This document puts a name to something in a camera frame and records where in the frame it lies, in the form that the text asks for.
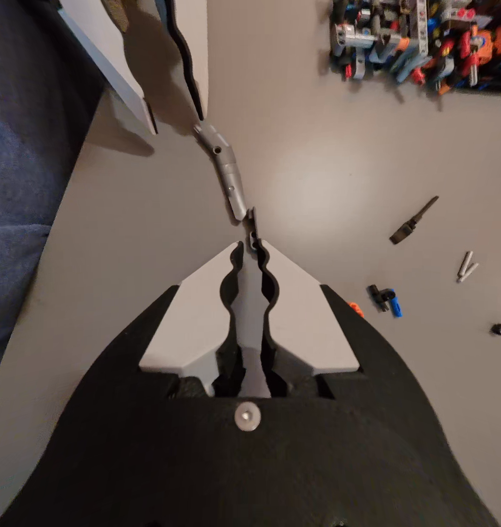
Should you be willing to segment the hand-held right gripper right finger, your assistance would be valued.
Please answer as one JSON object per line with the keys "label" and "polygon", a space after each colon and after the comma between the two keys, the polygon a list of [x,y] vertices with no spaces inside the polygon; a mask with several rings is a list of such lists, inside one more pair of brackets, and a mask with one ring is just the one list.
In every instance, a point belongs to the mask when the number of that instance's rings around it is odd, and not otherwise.
{"label": "hand-held right gripper right finger", "polygon": [[257,239],[255,248],[268,302],[260,360],[270,396],[288,397],[322,375],[360,372],[323,284],[268,241]]}

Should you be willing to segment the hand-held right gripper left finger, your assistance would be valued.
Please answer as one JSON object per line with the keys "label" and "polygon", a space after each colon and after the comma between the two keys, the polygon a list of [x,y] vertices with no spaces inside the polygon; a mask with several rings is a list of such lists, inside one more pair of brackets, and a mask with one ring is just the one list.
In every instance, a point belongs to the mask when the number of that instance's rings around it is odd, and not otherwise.
{"label": "hand-held right gripper left finger", "polygon": [[198,379],[209,396],[238,394],[245,368],[232,305],[244,248],[232,243],[177,286],[140,360],[142,371]]}

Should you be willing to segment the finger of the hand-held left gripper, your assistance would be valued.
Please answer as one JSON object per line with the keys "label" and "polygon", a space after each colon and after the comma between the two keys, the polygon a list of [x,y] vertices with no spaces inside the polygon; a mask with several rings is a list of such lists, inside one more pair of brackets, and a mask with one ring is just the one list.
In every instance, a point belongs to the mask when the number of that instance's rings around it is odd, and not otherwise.
{"label": "finger of the hand-held left gripper", "polygon": [[59,14],[127,108],[151,134],[157,126],[145,94],[133,75],[121,30],[102,1],[60,1]]}
{"label": "finger of the hand-held left gripper", "polygon": [[168,1],[167,10],[168,31],[180,52],[195,111],[203,121],[209,95],[207,1]]}

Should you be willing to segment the black lego connector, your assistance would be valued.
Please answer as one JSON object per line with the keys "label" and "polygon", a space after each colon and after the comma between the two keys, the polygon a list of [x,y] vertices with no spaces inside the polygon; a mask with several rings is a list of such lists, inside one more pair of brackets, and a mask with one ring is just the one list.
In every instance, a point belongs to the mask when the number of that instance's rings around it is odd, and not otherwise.
{"label": "black lego connector", "polygon": [[248,209],[246,220],[248,228],[249,249],[253,253],[256,253],[258,251],[260,237],[258,233],[257,211],[255,207]]}

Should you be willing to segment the grey lego bush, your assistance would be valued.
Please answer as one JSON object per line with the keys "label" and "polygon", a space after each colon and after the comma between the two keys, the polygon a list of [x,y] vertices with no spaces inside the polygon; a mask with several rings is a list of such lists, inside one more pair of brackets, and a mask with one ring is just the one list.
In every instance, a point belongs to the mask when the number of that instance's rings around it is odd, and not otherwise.
{"label": "grey lego bush", "polygon": [[237,221],[243,221],[247,216],[248,208],[238,168],[233,165],[223,166],[221,169],[221,181],[234,218]]}

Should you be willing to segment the black lego axle with connector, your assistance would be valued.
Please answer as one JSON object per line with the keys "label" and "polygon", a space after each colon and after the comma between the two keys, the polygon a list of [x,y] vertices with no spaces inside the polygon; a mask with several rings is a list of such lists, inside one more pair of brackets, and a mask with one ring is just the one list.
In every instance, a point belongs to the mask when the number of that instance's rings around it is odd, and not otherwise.
{"label": "black lego axle with connector", "polygon": [[432,207],[432,205],[438,201],[439,196],[434,196],[430,201],[428,201],[424,207],[422,207],[417,214],[413,215],[410,220],[403,223],[389,238],[393,245],[401,243],[409,235],[411,235],[418,222],[422,219],[423,215]]}

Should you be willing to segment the partly built lego model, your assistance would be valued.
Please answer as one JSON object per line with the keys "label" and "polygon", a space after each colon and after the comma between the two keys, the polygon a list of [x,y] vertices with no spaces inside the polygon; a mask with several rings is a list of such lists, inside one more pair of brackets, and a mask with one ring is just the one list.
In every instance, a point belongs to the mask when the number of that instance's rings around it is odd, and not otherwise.
{"label": "partly built lego model", "polygon": [[501,94],[501,1],[333,1],[330,65],[431,94]]}

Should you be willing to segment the black connector with blue pin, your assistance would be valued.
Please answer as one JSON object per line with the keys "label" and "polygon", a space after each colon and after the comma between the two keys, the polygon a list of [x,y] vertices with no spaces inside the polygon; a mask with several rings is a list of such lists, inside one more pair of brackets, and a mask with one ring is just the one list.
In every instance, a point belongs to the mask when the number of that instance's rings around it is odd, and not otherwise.
{"label": "black connector with blue pin", "polygon": [[379,289],[372,284],[367,287],[367,292],[379,313],[391,312],[395,318],[403,317],[399,299],[393,289]]}

